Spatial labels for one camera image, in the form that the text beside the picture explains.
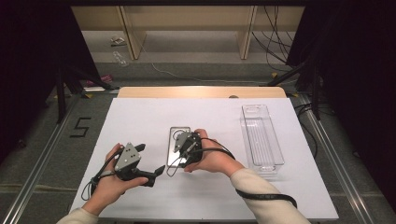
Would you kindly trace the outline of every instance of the smartphone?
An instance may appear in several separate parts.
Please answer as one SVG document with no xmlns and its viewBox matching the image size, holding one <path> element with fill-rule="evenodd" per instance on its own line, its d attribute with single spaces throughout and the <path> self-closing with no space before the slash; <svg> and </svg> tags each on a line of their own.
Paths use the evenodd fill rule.
<svg viewBox="0 0 396 224">
<path fill-rule="evenodd" d="M 169 148 L 168 148 L 168 167 L 177 167 L 180 163 L 186 162 L 185 159 L 179 158 L 179 152 L 175 152 L 176 138 L 179 134 L 187 132 L 190 133 L 190 127 L 171 127 L 169 132 Z"/>
</svg>

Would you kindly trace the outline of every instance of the aluminum rail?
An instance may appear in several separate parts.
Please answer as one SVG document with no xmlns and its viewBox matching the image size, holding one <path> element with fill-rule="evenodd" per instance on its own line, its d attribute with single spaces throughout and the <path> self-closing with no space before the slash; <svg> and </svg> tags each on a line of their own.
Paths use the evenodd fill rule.
<svg viewBox="0 0 396 224">
<path fill-rule="evenodd" d="M 310 101 L 305 94 L 301 95 L 301 102 L 302 104 L 309 104 Z M 334 146 L 332 145 L 332 141 L 330 140 L 329 136 L 327 135 L 325 129 L 323 128 L 320 120 L 317 120 L 314 114 L 311 111 L 307 112 L 308 117 L 311 121 L 312 126 L 318 136 L 320 143 L 323 145 L 324 151 L 332 165 L 332 168 L 337 175 L 338 181 L 341 184 L 341 187 L 346 194 L 350 205 L 352 206 L 353 211 L 359 221 L 359 223 L 370 224 L 375 223 L 373 220 L 370 211 L 367 208 L 366 203 L 364 202 L 363 198 L 359 194 L 358 189 L 354 185 L 352 179 L 350 178 L 347 169 L 345 168 L 344 164 L 341 162 L 340 157 L 337 154 Z"/>
<path fill-rule="evenodd" d="M 27 180 L 23 184 L 20 193 L 14 200 L 13 204 L 9 207 L 7 212 L 6 218 L 3 220 L 3 224 L 16 224 L 18 223 L 23 210 L 25 209 L 26 205 L 29 203 L 29 200 L 35 190 L 35 185 L 37 184 L 39 178 L 42 176 L 48 161 L 52 155 L 52 152 L 56 148 L 60 136 L 64 131 L 64 126 L 67 123 L 67 120 L 73 111 L 76 103 L 78 102 L 79 95 L 74 95 L 72 97 L 70 106 L 64 115 L 64 118 L 60 123 L 57 123 L 54 131 L 49 138 L 46 146 L 43 149 L 40 157 L 38 158 L 37 162 L 35 163 L 35 167 L 33 168 L 32 172 L 29 174 Z"/>
</svg>

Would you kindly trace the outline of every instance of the forearm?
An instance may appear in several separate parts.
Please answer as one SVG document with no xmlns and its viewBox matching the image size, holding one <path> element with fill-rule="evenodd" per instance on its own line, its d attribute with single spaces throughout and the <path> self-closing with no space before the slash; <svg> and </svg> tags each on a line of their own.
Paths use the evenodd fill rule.
<svg viewBox="0 0 396 224">
<path fill-rule="evenodd" d="M 69 215 L 63 217 L 57 224 L 94 224 L 98 216 L 87 212 L 82 208 L 73 210 Z"/>
<path fill-rule="evenodd" d="M 280 193 L 268 181 L 249 169 L 240 169 L 232 174 L 231 182 L 236 189 L 250 194 Z M 244 199 L 259 223 L 310 223 L 289 202 L 284 200 L 259 201 Z"/>
</svg>

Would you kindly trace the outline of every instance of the hand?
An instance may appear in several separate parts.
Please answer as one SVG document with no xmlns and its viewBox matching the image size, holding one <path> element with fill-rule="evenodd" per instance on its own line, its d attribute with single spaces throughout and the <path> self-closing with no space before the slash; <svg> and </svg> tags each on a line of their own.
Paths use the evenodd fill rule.
<svg viewBox="0 0 396 224">
<path fill-rule="evenodd" d="M 207 132 L 204 129 L 197 129 L 194 132 L 198 133 L 201 138 L 207 138 Z M 221 148 L 219 144 L 208 139 L 202 139 L 201 143 L 202 149 L 209 147 Z M 211 173 L 221 172 L 230 177 L 234 172 L 242 168 L 245 167 L 239 161 L 234 160 L 223 152 L 205 151 L 200 161 L 186 166 L 184 171 L 191 173 L 195 170 L 206 170 Z"/>
<path fill-rule="evenodd" d="M 117 150 L 121 148 L 116 144 L 106 155 L 106 161 Z M 105 168 L 105 171 L 114 172 L 116 161 L 113 159 Z M 144 185 L 149 180 L 145 177 L 138 177 L 129 181 L 120 180 L 116 175 L 102 177 L 91 198 L 82 206 L 87 212 L 99 215 L 108 205 L 114 203 L 127 189 Z"/>
</svg>

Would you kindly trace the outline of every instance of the gray carpet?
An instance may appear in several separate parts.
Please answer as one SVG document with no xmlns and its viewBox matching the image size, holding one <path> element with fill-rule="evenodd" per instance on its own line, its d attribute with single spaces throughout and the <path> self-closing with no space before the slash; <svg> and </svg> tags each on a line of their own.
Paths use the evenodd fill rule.
<svg viewBox="0 0 396 224">
<path fill-rule="evenodd" d="M 258 83 L 253 82 L 197 81 L 191 79 L 192 77 L 206 80 L 213 80 L 213 77 L 215 77 L 216 79 L 227 81 L 268 82 L 272 80 L 268 75 L 272 69 L 266 64 L 156 63 L 155 66 L 177 76 L 186 77 L 186 74 L 188 74 L 188 78 L 177 78 L 166 73 L 159 73 L 153 69 L 150 63 L 133 63 L 124 68 L 112 63 L 97 64 L 101 75 L 111 74 L 114 77 L 111 84 L 121 87 L 181 85 L 258 86 Z M 289 85 L 284 85 L 287 92 L 292 92 L 292 84 L 291 82 Z M 55 223 L 56 220 L 67 214 L 69 206 L 76 197 L 80 180 L 88 165 L 96 140 L 105 121 L 107 110 L 114 97 L 117 97 L 117 95 L 100 92 L 94 93 L 91 98 L 80 98 L 77 101 L 64 127 L 62 137 L 21 216 L 20 223 Z M 290 99 L 294 105 L 301 104 L 298 97 L 291 97 Z M 42 110 L 30 132 L 26 135 L 27 147 L 14 150 L 0 167 L 1 217 L 4 217 L 7 213 L 7 209 L 19 192 L 24 180 L 33 169 L 35 161 L 54 130 L 58 115 L 54 93 L 48 98 L 47 103 L 49 107 Z M 347 135 L 337 117 L 332 114 L 328 105 L 321 105 L 321 107 L 325 107 L 320 109 L 321 122 L 353 182 L 367 203 L 375 223 L 396 223 L 394 212 L 390 209 L 375 182 L 368 175 L 360 159 L 352 155 L 353 146 L 348 141 Z M 89 130 L 86 132 L 85 137 L 70 137 L 71 135 L 83 134 L 83 130 L 74 129 L 79 118 L 91 118 L 80 122 L 80 125 L 89 127 Z M 313 129 L 306 114 L 301 116 L 301 121 L 312 133 Z M 315 143 L 307 131 L 304 131 L 304 133 L 314 154 Z M 318 142 L 316 162 L 340 216 L 339 220 L 330 223 L 359 223 L 320 142 Z M 101 220 L 100 223 L 114 223 L 114 221 Z"/>
</svg>

